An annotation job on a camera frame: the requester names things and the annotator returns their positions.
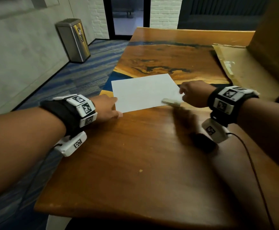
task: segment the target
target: trash can lid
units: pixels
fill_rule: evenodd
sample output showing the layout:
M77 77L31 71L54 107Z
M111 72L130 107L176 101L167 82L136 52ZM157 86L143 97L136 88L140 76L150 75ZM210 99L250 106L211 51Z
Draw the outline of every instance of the trash can lid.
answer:
M66 19L56 23L55 25L57 27L72 27L80 22L81 22L81 19L78 19L78 18L66 18Z

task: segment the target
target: white brick wall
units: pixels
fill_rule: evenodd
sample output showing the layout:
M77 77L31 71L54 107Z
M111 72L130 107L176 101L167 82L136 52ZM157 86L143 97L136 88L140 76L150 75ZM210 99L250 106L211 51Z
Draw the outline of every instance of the white brick wall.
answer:
M150 27L177 29L182 0L151 0Z
M88 0L88 5L95 37L109 39L103 0Z

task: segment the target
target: hand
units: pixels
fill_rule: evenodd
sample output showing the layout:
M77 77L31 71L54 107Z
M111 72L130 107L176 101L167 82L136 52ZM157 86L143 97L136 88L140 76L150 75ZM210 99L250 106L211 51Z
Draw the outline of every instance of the hand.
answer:
M180 94L184 93L182 100L194 107L207 107L208 98L216 88L204 81L188 81L180 85Z
M90 98L90 100L94 103L97 114L96 122L106 122L111 118L120 118L122 117L122 113L120 111L112 110L115 102L117 102L118 98L109 97L106 94L98 95Z

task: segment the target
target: stainless steel trash can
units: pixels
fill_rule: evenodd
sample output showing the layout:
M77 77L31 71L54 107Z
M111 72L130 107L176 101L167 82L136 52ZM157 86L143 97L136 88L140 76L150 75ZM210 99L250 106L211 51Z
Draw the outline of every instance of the stainless steel trash can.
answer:
M84 62L90 56L81 19L68 18L56 23L71 62Z

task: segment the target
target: floor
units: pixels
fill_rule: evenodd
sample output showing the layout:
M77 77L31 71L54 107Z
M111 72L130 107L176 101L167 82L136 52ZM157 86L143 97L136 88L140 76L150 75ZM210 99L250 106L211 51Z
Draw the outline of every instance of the floor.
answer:
M18 109L39 105L41 100L72 93L98 95L121 57L128 41L95 40L91 57L83 64L69 63ZM38 162L17 184L0 196L0 230L44 230L47 215L35 213L34 203L61 160L57 151Z
M135 11L126 17L126 12L113 13L114 28L116 35L133 35L137 27L144 24L144 11Z

